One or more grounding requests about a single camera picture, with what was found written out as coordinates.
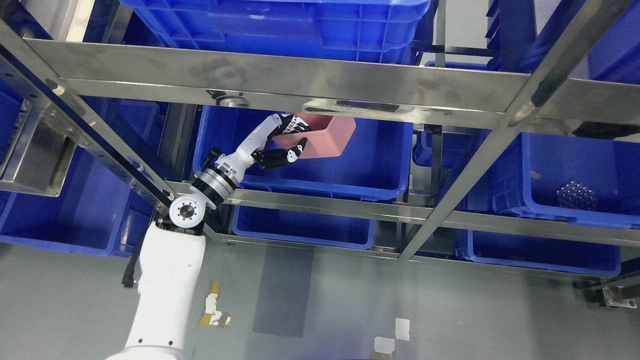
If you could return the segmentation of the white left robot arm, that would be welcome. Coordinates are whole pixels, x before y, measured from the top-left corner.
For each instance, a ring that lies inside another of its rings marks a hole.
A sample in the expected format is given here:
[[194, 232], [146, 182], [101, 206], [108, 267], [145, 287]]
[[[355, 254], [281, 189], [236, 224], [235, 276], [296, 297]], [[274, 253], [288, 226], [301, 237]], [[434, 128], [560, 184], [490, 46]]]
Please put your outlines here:
[[125, 346], [112, 360], [183, 360], [192, 299], [206, 250], [198, 226], [215, 196], [224, 200], [254, 163], [238, 148], [201, 171], [190, 192], [174, 199], [168, 214], [177, 229], [151, 224], [139, 253], [139, 302]]

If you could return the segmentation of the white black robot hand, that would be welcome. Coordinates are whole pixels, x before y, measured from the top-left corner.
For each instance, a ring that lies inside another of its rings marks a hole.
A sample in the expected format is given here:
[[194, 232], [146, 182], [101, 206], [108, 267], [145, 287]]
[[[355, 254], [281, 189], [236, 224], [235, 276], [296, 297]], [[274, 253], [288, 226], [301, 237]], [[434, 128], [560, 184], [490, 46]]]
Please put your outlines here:
[[275, 148], [270, 143], [274, 137], [280, 135], [303, 134], [310, 131], [311, 126], [295, 114], [271, 114], [245, 137], [232, 155], [229, 155], [229, 162], [238, 173], [244, 173], [254, 165], [262, 170], [290, 166], [306, 149], [307, 137], [303, 136], [295, 141], [294, 145], [284, 148]]

